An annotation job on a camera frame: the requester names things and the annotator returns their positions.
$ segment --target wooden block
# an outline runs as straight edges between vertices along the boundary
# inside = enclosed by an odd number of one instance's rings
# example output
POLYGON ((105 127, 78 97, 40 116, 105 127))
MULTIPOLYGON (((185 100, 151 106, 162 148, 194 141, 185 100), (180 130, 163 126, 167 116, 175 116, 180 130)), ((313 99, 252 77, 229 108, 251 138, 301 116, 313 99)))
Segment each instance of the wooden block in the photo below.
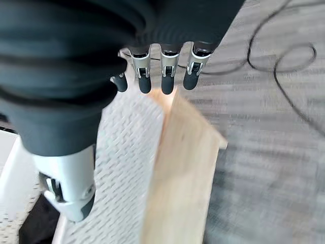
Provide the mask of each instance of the wooden block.
POLYGON ((177 90, 149 96, 166 117, 141 244, 202 244, 218 150, 227 141, 177 90))

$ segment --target black cable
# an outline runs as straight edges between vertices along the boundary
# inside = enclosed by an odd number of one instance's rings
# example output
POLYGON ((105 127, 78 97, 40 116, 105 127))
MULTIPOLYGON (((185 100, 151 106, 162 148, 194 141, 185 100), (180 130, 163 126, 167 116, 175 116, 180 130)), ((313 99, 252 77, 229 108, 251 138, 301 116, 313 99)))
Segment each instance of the black cable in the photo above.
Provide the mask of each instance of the black cable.
MULTIPOLYGON (((231 73, 234 73, 238 70, 240 70, 241 68, 243 68, 246 63, 248 63, 250 65, 250 67, 254 70, 260 71, 260 72, 266 72, 266 73, 272 73, 274 76, 274 80, 278 86, 278 88, 280 89, 281 93, 283 94, 283 96, 285 97, 285 99, 287 100, 287 102, 290 104, 291 108, 293 109, 293 111, 303 120, 305 121, 310 127, 312 127, 314 130, 316 130, 321 136, 325 137, 325 131, 321 128, 321 126, 319 126, 317 124, 317 122, 315 122, 312 118, 309 118, 307 115, 305 115, 292 101, 292 99, 289 97, 289 95, 287 94, 287 92, 284 90, 284 88, 282 87, 282 85, 280 84, 277 74, 278 73, 293 73, 293 72, 298 72, 306 67, 308 67, 309 65, 311 65, 317 57, 317 51, 316 48, 314 47, 313 44, 311 43, 303 43, 303 44, 298 44, 298 45, 293 45, 290 48, 288 48, 286 51, 284 51, 282 54, 280 54, 280 57, 276 60, 275 65, 273 68, 267 68, 267 67, 261 67, 261 66, 257 66, 254 65, 251 61, 251 52, 252 52, 252 47, 255 41, 256 36, 258 35, 258 33, 260 32, 260 30, 262 29, 262 27, 269 23, 269 21, 273 18, 275 18, 278 14, 280 14, 282 11, 287 10, 287 9, 294 9, 294 8, 302 8, 302 7, 315 7, 315 6, 319 6, 319 5, 324 5, 325 2, 317 2, 317 3, 309 3, 309 4, 298 4, 298 5, 293 5, 293 6, 288 6, 293 0, 287 0, 278 10, 274 11, 271 15, 269 15, 266 19, 264 19, 255 29, 255 31, 253 32, 251 38, 249 39, 249 44, 248 44, 248 48, 247 48, 247 56, 246 59, 243 60, 238 66, 230 69, 230 70, 226 70, 226 71, 219 71, 219 72, 201 72, 201 74, 203 75, 215 75, 215 76, 219 76, 219 75, 228 75, 231 73), (312 56, 310 57, 309 60, 307 60, 305 63, 303 63, 302 65, 299 66, 295 66, 292 67, 290 69, 284 69, 284 70, 278 70, 278 66, 281 63, 281 61, 285 58, 286 55, 288 55, 289 53, 291 53, 292 51, 298 49, 298 48, 302 48, 302 47, 307 47, 312 51, 312 56)), ((178 65, 178 67, 186 69, 186 66, 182 66, 182 65, 178 65)))

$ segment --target white perforated sheet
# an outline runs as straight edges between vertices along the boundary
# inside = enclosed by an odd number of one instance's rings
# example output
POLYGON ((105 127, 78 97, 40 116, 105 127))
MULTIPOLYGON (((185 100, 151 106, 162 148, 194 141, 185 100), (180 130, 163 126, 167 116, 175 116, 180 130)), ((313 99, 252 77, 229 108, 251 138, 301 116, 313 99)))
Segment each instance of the white perforated sheet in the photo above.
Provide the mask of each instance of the white perforated sheet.
POLYGON ((60 243, 137 244, 164 114, 129 89, 103 111, 96 152, 96 197, 81 223, 68 223, 60 243))
POLYGON ((18 243, 18 230, 40 194, 31 155, 17 138, 0 172, 0 243, 18 243))

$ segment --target wood plank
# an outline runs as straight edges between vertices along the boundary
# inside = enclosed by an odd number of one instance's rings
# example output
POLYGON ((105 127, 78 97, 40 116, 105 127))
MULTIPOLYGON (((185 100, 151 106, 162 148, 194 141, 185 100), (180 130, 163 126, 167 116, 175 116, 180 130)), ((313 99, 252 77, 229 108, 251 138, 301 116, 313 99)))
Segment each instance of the wood plank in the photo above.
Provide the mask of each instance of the wood plank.
POLYGON ((165 96, 155 90, 150 96, 169 113, 151 179, 141 243, 201 244, 218 149, 226 140, 177 91, 165 96))

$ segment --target black fingertip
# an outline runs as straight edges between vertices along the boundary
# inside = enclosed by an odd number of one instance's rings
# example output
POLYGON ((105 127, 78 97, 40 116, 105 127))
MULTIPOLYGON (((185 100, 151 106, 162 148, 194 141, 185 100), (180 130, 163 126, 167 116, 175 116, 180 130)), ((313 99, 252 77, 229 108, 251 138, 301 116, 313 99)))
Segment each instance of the black fingertip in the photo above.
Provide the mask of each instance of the black fingertip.
POLYGON ((123 93, 127 90, 127 80, 126 80, 125 74, 123 74, 122 77, 120 77, 119 75, 115 76, 114 83, 116 84, 117 90, 120 93, 123 93))
POLYGON ((161 77, 161 90, 164 94, 168 95, 173 92, 174 89, 174 77, 166 75, 161 77))
POLYGON ((199 76, 196 74, 196 72, 192 72, 192 74, 190 75, 187 72, 185 72, 183 85, 186 90, 192 90, 198 84, 198 80, 199 80, 199 76))
POLYGON ((142 76, 139 78, 139 88, 142 93, 149 93, 151 91, 151 79, 150 77, 142 76))

